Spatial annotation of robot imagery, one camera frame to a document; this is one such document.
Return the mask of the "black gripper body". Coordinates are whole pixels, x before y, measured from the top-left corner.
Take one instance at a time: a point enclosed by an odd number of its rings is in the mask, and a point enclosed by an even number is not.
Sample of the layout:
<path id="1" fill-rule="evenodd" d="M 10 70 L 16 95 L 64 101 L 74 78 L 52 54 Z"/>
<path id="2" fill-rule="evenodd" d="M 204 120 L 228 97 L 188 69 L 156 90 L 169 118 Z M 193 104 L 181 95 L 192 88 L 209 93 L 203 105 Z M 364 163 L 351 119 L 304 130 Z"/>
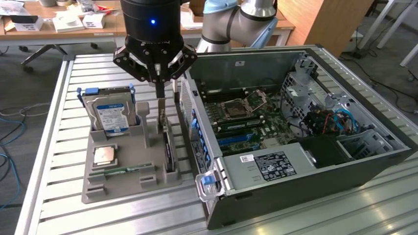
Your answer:
<path id="1" fill-rule="evenodd" d="M 141 75 L 152 83 L 171 79 L 168 63 L 183 49 L 179 0 L 122 0 L 120 2 L 126 51 L 145 64 Z"/>

